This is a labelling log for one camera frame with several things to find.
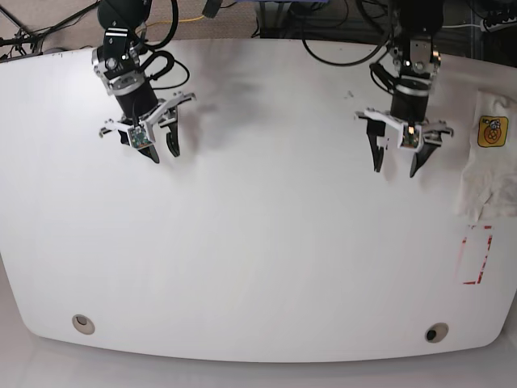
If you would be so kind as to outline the white T-shirt with LeRobot print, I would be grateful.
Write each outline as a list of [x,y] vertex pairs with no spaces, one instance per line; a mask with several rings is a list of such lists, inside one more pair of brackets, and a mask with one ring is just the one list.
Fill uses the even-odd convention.
[[473,221],[516,216],[516,101],[509,97],[477,92],[455,214]]

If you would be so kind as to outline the red tape rectangle marker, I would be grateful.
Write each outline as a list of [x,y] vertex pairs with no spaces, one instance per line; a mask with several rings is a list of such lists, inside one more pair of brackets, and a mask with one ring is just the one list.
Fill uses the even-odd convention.
[[490,253],[494,227],[469,226],[460,248],[457,279],[463,285],[478,285]]

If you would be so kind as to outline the white power strip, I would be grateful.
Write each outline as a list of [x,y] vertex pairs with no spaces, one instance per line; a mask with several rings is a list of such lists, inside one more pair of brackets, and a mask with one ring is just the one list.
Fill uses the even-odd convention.
[[480,23],[483,32],[496,32],[516,26],[516,5],[508,4],[496,11],[490,11]]

